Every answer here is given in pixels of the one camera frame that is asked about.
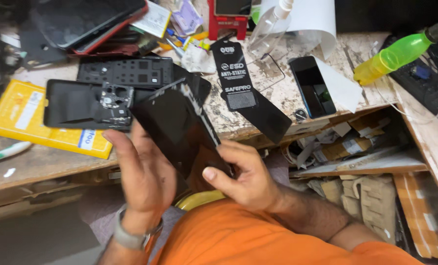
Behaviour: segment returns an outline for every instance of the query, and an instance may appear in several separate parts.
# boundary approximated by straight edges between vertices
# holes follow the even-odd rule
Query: round magnet
[[[307,113],[304,109],[299,108],[294,112],[294,117],[296,117],[297,122],[302,122],[307,119]]]

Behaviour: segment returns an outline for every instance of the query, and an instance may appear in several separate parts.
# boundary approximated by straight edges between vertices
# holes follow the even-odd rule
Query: yellow chair
[[[226,196],[224,196],[220,190],[203,191],[182,198],[175,204],[175,207],[189,211],[195,207],[198,207],[199,205],[203,205],[218,199],[223,199],[225,197]]]

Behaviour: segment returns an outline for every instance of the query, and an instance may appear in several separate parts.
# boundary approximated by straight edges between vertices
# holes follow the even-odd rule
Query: workbench
[[[352,80],[353,69],[369,59],[369,51],[374,43],[376,41],[379,43],[376,46],[378,48],[387,35],[388,33],[339,34],[336,48],[325,62],[337,72]],[[245,41],[239,41],[243,49],[245,49],[247,40],[248,37]],[[159,54],[173,57],[174,61],[178,61],[172,51],[160,52]],[[395,81],[386,76],[377,80],[374,84],[363,87],[363,93],[355,114],[336,103],[337,112],[334,115],[318,119],[308,118],[298,123],[293,114],[299,108],[305,109],[305,106],[287,61],[294,57],[309,54],[323,61],[324,58],[320,47],[318,46],[312,51],[304,51],[299,45],[294,44],[292,37],[285,36],[281,39],[276,50],[271,53],[285,73],[284,79],[281,81],[279,80],[283,78],[283,75],[269,58],[264,59],[263,62],[252,62],[246,52],[244,54],[254,87],[293,120],[293,124],[283,141],[293,141],[306,133],[315,133],[333,124],[339,124],[359,115],[362,116],[387,107],[389,103],[381,97],[375,89],[376,86],[381,90],[382,96],[386,100],[398,104],[400,109],[415,113],[414,115],[427,117],[432,115]],[[45,87],[48,79],[75,80],[77,72],[78,61],[73,60],[69,64],[53,65],[31,70],[30,72],[24,70],[16,73],[13,78],[30,81],[35,85]],[[207,75],[204,78],[212,84],[210,95],[204,103],[204,110],[221,139],[233,139],[257,148],[274,145],[239,113],[228,111],[225,101],[219,95],[220,87],[217,83],[217,74]],[[405,119],[423,154],[427,165],[426,169],[432,172],[438,183],[438,120],[433,121],[431,124],[422,124],[411,118]],[[0,137],[0,150],[15,142],[16,140]],[[34,145],[21,154],[0,161],[0,190],[115,166],[116,164],[117,159],[114,151],[111,152],[108,159],[98,159],[51,147]],[[9,169],[14,169],[14,173],[4,177]]]

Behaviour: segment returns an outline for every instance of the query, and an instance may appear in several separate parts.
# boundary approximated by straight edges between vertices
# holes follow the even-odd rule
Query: pen
[[[182,49],[182,48],[180,48],[180,47],[177,47],[175,44],[173,44],[173,42],[171,41],[171,40],[169,40],[168,38],[165,38],[166,40],[167,40],[167,42],[168,42],[168,44],[170,44],[170,46],[172,46],[174,49],[175,49],[175,52],[177,53],[177,55],[178,55],[178,57],[183,57],[183,55],[185,55],[185,51]]]
[[[19,154],[31,146],[31,142],[18,142],[0,151],[0,159]]]

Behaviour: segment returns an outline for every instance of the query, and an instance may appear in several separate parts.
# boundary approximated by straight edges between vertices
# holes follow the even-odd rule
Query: phone with blue frame
[[[337,112],[317,66],[316,58],[313,56],[293,58],[288,64],[298,84],[309,117],[315,119]]]

